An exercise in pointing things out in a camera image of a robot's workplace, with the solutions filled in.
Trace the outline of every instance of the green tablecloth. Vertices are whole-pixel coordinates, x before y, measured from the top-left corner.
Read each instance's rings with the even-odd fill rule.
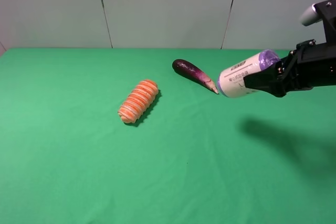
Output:
[[[216,80],[257,52],[9,50],[0,223],[336,223],[334,87],[230,99],[171,66]],[[127,126],[117,110],[146,78],[161,95]]]

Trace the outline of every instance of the bottle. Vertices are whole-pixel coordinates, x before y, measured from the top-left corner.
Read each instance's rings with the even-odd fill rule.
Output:
[[[265,70],[280,60],[272,50],[264,50],[230,68],[223,70],[217,80],[218,90],[226,97],[236,98],[257,92],[245,87],[244,77]]]

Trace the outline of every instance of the orange ribbed toy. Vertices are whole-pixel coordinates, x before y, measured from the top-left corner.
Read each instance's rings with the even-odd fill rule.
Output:
[[[120,106],[118,114],[124,123],[134,123],[152,104],[158,94],[158,85],[154,81],[140,81]]]

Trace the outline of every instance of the purple eggplant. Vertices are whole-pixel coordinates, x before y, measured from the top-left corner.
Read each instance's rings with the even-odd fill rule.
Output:
[[[176,73],[182,75],[189,80],[195,81],[207,89],[218,94],[215,83],[210,79],[210,77],[199,69],[197,66],[193,65],[189,61],[177,59],[173,62],[173,69]]]

